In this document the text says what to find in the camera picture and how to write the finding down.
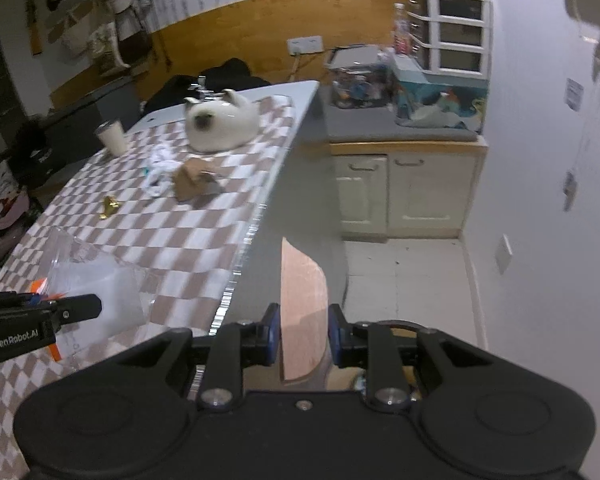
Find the white tile floor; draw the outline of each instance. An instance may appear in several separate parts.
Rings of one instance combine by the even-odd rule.
[[[407,319],[476,344],[460,240],[345,242],[349,321]]]

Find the wooden countertop edge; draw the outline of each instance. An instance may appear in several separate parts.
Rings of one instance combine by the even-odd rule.
[[[475,153],[489,149],[483,138],[476,142],[458,140],[380,140],[372,142],[330,142],[331,155],[376,155],[390,152]]]

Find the checkered tablecloth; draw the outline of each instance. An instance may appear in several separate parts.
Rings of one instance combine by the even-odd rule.
[[[191,156],[183,122],[149,128],[133,134],[125,155],[111,159],[103,150],[91,157],[13,251],[0,270],[0,290],[28,290],[53,227],[154,269],[162,282],[148,324],[80,352],[70,364],[54,362],[46,349],[0,364],[0,479],[20,478],[27,471],[13,438],[13,415],[35,389],[168,327],[209,329],[262,191],[275,177],[269,170],[293,140],[290,98],[272,96],[259,105],[260,133],[254,141],[204,157],[222,173],[218,187],[208,194],[178,203],[173,192],[152,198],[140,188],[153,145],[169,145],[179,161]],[[100,220],[105,195],[122,205],[115,215]]]

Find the paper cup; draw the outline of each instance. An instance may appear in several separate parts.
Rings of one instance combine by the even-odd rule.
[[[124,155],[128,150],[128,142],[125,139],[125,131],[120,121],[107,121],[98,126],[96,135],[113,156]]]

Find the white switch plate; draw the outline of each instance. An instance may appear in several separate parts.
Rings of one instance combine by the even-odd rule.
[[[512,257],[513,253],[511,251],[511,245],[509,244],[509,238],[507,238],[507,235],[502,235],[498,248],[496,249],[496,264],[500,274],[504,274],[504,271],[507,270]]]
[[[307,36],[305,38],[291,38],[286,40],[286,48],[289,54],[315,54],[324,52],[322,36]]]

